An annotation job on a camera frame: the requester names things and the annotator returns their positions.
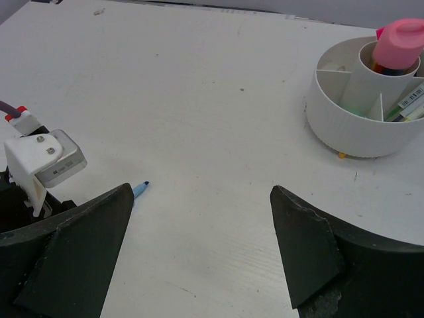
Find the cable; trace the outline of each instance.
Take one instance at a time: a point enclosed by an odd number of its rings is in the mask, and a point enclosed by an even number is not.
[[[12,118],[19,118],[22,115],[20,111],[4,101],[0,101],[0,111],[4,111],[6,114],[12,116]]]

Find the round desk organizer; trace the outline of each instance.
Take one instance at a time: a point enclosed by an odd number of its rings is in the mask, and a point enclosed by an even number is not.
[[[383,120],[384,110],[394,104],[392,89],[378,92],[367,117],[354,115],[338,105],[351,71],[357,67],[359,52],[374,41],[373,36],[353,38],[328,49],[318,61],[306,98],[307,120],[313,132],[327,146],[349,156],[372,158],[393,154],[424,129],[424,118],[400,123]],[[424,82],[424,63],[420,65],[418,60],[415,66],[417,75],[401,84],[403,93],[396,103]],[[397,76],[383,77],[399,81]]]

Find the table surface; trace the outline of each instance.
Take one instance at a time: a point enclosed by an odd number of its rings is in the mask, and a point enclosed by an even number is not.
[[[86,0],[29,3],[1,25],[1,99],[64,129],[89,162],[54,195],[80,204],[151,181],[102,318],[297,317],[272,222],[276,184],[359,227],[424,244],[424,138],[393,156],[340,160],[306,123],[320,55],[372,34]],[[16,134],[6,123],[0,133]]]

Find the blue marker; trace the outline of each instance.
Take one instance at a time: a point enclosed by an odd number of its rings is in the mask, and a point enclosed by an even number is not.
[[[142,184],[139,184],[134,189],[132,189],[132,192],[134,193],[134,200],[142,194],[145,189],[147,188],[147,185],[149,184],[149,181],[145,181]]]

